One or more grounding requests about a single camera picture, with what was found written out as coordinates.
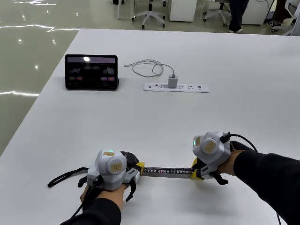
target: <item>tape measure blade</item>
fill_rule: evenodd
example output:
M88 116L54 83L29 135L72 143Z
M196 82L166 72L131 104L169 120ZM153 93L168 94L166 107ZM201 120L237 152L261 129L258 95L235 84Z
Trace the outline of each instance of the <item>tape measure blade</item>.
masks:
M191 168L144 167L142 176L190 179L193 172L194 169Z

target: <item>black tablet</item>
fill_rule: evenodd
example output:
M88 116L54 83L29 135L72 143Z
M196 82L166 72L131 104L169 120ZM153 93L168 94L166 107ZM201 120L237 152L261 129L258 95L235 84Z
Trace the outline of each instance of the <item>black tablet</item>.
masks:
M66 55L65 83L69 90L116 90L116 55Z

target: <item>white power strip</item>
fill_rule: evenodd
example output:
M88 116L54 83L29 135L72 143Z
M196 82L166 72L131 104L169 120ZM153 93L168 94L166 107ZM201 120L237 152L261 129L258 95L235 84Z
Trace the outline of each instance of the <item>white power strip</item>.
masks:
M207 86L202 84L185 84L179 83L176 88L168 88L167 83L146 83L144 91L170 91L170 92L200 92L209 93Z

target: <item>person's leg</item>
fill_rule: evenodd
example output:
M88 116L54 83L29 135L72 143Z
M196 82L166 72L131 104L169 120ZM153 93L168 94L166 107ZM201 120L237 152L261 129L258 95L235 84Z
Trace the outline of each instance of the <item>person's leg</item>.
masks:
M230 0L230 12L231 21L229 24L229 30L238 31L240 29L240 1L241 0Z
M245 13L245 10L247 8L248 2L249 2L249 0L240 0L240 8L241 8L241 10L240 10L240 22L239 22L240 27L242 25L242 18L243 18L243 15Z
M286 18L290 18L291 15L285 9L285 0L277 0L276 9L273 15L273 20L276 22L282 23Z

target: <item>shiny floor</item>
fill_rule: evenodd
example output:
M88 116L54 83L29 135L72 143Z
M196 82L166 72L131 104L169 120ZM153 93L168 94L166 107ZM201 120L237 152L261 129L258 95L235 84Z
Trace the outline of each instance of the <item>shiny floor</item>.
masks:
M116 19L112 0L1 0L0 7L0 154L39 96L59 60L80 28L141 29L141 19L131 21L129 0ZM195 21L166 22L164 30L227 32L220 19L202 21L203 9L216 3L199 0ZM147 2L139 3L144 11ZM165 11L161 3L155 11ZM245 26L245 33L264 34L264 26ZM156 21L146 30L162 30Z

